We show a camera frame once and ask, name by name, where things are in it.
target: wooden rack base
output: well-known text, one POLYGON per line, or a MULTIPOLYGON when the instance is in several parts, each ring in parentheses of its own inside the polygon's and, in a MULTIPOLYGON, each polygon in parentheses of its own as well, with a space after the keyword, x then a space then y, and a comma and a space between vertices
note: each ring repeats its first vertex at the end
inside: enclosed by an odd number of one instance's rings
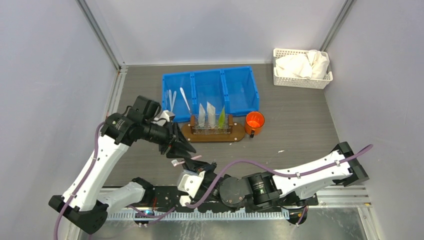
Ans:
POLYGON ((182 126, 181 132, 191 143, 210 143, 210 142, 238 142, 245 135, 245 127, 238 122, 233 122, 233 116, 228 116, 228 128, 230 133, 225 134, 194 134, 195 116, 192 115, 190 123, 182 126))

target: orange cup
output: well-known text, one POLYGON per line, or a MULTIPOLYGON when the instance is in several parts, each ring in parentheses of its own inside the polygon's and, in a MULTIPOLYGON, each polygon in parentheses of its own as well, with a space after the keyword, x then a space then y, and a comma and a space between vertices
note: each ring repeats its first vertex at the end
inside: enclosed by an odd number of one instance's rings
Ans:
POLYGON ((262 113, 258 111, 249 112, 249 114, 246 116, 244 130, 246 130, 246 133, 249 134, 251 138, 253 138, 255 135, 258 135, 261 132, 264 123, 265 117, 262 115, 262 113))

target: cable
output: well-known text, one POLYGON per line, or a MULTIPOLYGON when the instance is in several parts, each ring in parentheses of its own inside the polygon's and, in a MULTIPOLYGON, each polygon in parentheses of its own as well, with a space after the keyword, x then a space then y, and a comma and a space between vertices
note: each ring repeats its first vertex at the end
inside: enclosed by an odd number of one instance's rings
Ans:
MULTIPOLYGON (((373 145, 372 145, 372 144, 370 144, 370 145, 368 145, 368 146, 364 147, 364 148, 363 148, 362 150, 360 150, 358 153, 356 153, 356 154, 354 154, 354 155, 352 155, 352 156, 349 156, 349 157, 347 157, 347 158, 345 158, 345 159, 343 159, 343 160, 340 160, 340 161, 339 161, 339 163, 340 163, 340 164, 342 164, 342 163, 345 163, 345 162, 351 161, 351 160, 353 160, 353 159, 356 159, 356 158, 358 158, 359 156, 363 155, 364 153, 368 152, 371 148, 373 148, 373 145)), ((186 206, 186 207, 188 207, 188 208, 190 208, 190 209, 195 209, 195 208, 197 208, 198 206, 200 206, 200 205, 201 205, 201 204, 202 204, 202 203, 206 200, 206 198, 209 196, 209 194, 211 194, 211 192, 213 191, 213 189, 214 189, 215 185, 218 183, 219 179, 220 179, 220 178, 224 175, 224 173, 225 173, 225 172, 226 172, 226 171, 227 171, 227 170, 228 170, 231 166, 233 166, 234 164, 238 164, 238 163, 247 163, 247 164, 252 164, 252 165, 255 165, 255 166, 257 166, 257 167, 259 167, 259 168, 261 168, 261 169, 263 169, 263 170, 265 170, 265 171, 267 171, 267 172, 270 172, 270 173, 272 173, 272 174, 274 174, 274 175, 277 175, 277 176, 280 176, 280 177, 284 177, 284 178, 297 178, 297 177, 298 177, 298 175, 296 175, 296 174, 285 174, 285 173, 280 173, 280 172, 274 171, 274 170, 272 170, 271 168, 269 168, 269 167, 267 167, 267 166, 265 166, 265 165, 262 165, 262 164, 260 164, 260 163, 258 163, 258 162, 256 162, 256 161, 243 160, 243 159, 235 160, 235 161, 231 162, 230 164, 228 164, 227 166, 225 166, 225 167, 222 169, 222 171, 221 171, 220 173, 218 173, 218 175, 216 175, 215 179, 212 181, 212 183, 210 184, 209 188, 206 190, 206 192, 204 193, 204 195, 201 197, 201 199, 200 199, 199 201, 197 201, 197 202, 196 202, 196 203, 194 203, 194 204, 186 203, 186 204, 185 204, 185 206, 186 206)), ((300 177, 303 177, 303 176, 311 175, 311 174, 317 173, 317 172, 319 172, 319 171, 322 171, 322 170, 325 170, 325 169, 331 168, 331 167, 333 167, 333 166, 337 166, 337 163, 333 162, 333 163, 330 163, 330 164, 327 164, 327 165, 324 165, 324 166, 318 167, 318 168, 313 169, 313 170, 310 170, 310 171, 302 172, 302 173, 300 173, 300 175, 299 175, 299 176, 300 176, 300 177)))
POLYGON ((164 213, 164 214, 162 214, 162 215, 159 215, 159 217, 158 217, 156 220, 154 220, 154 221, 152 221, 152 222, 149 222, 147 225, 148 225, 148 226, 151 226, 151 225, 153 225, 153 224, 156 224, 156 223, 157 223, 157 222, 159 222, 161 219, 163 219, 164 217, 166 217, 168 214, 172 213, 174 210, 175 210, 175 207, 172 207, 169 211, 165 212, 165 213, 164 213))
POLYGON ((131 208, 131 209, 135 210, 137 212, 137 215, 140 215, 140 216, 146 217, 146 218, 150 218, 150 219, 158 219, 162 216, 162 215, 152 216, 152 215, 149 215, 149 214, 145 214, 144 212, 138 210, 135 206, 131 206, 131 205, 127 206, 127 208, 131 208))
POLYGON ((301 223, 302 219, 304 218, 305 213, 308 211, 308 206, 303 208, 302 215, 300 215, 299 220, 296 222, 296 226, 299 227, 299 224, 301 223))
POLYGON ((164 217, 166 217, 168 214, 170 214, 170 213, 172 213, 174 210, 175 210, 175 207, 173 207, 173 208, 171 208, 170 210, 168 210, 167 212, 165 212, 164 214, 161 214, 161 215, 159 215, 159 216, 152 216, 152 215, 148 215, 148 214, 145 214, 144 212, 142 212, 142 211, 140 211, 140 210, 138 210, 136 207, 134 207, 134 206, 128 206, 128 208, 132 208, 132 209, 134 209, 139 215, 141 215, 141 216, 143 216, 143 217, 147 217, 147 218, 151 218, 151 219, 156 219, 156 220, 154 220, 154 221, 152 221, 152 222, 149 222, 147 225, 148 226, 150 226, 150 225, 152 225, 152 224, 155 224, 155 223, 157 223, 157 222, 159 222, 161 219, 163 219, 164 217))
POLYGON ((125 114, 127 114, 128 110, 129 110, 129 109, 131 109, 132 107, 133 107, 133 106, 131 106, 131 105, 126 106, 126 109, 125 109, 125 111, 122 113, 122 116, 125 116, 125 114))
POLYGON ((100 128, 103 126, 103 124, 105 124, 105 122, 103 121, 102 123, 100 123, 97 128, 95 129, 95 136, 94 136, 94 154, 93 154, 93 158, 91 160, 91 164, 90 167, 87 169, 87 172, 84 174, 84 176, 82 177, 81 181, 78 183, 78 185, 75 187, 75 189, 73 190, 73 192, 71 193, 71 195, 69 196, 68 200, 66 201, 66 203, 63 205, 62 209, 59 212, 59 216, 57 216, 56 219, 56 223, 54 224, 54 232, 53 232, 53 239, 54 240, 58 240, 59 239, 59 224, 61 223, 61 218, 64 215, 65 210, 68 208, 69 204, 72 202, 72 200, 74 199, 74 197, 77 196, 78 190, 80 190, 81 186, 83 185, 83 183, 86 181, 86 179, 89 177, 89 174, 91 173, 91 171, 94 168, 94 165, 96 164, 97 161, 97 155, 99 153, 99 142, 98 142, 98 138, 99 138, 99 131, 100 128))

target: blue plastic bin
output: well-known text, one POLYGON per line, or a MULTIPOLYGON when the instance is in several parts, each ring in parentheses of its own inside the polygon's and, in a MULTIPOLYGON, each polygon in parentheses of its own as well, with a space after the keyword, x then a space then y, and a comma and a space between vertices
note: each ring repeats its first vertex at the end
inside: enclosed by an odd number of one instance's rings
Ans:
POLYGON ((252 111, 259 111, 259 94, 250 66, 221 68, 203 71, 164 74, 162 78, 162 108, 171 110, 168 90, 176 91, 173 107, 174 122, 190 121, 190 113, 180 92, 185 96, 193 114, 199 114, 199 106, 207 111, 210 102, 221 113, 233 116, 245 116, 252 111))
POLYGON ((223 69, 226 92, 228 94, 228 113, 245 116, 259 110, 259 94, 255 77, 250 66, 223 69))
POLYGON ((195 71, 194 92, 195 104, 194 112, 199 114, 200 104, 206 111, 207 102, 215 107, 215 112, 220 114, 226 104, 224 81, 221 78, 221 70, 195 71))
POLYGON ((190 121, 190 113, 181 95, 180 87, 184 89, 185 97, 187 98, 188 105, 193 111, 193 89, 192 89, 192 76, 191 72, 171 73, 164 74, 162 77, 162 109, 171 111, 171 103, 168 91, 176 91, 175 103, 172 112, 175 114, 174 122, 188 122, 190 121))

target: white plastic bag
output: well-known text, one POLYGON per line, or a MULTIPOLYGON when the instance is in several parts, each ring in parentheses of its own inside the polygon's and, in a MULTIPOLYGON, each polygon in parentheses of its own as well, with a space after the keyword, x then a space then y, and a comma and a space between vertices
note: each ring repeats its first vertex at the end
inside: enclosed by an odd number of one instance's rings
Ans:
POLYGON ((207 102, 207 122, 209 123, 210 128, 215 128, 215 107, 207 102))
POLYGON ((199 106, 199 118, 197 120, 199 127, 204 127, 205 126, 205 116, 206 116, 206 112, 205 109, 203 108, 202 104, 200 103, 199 106))

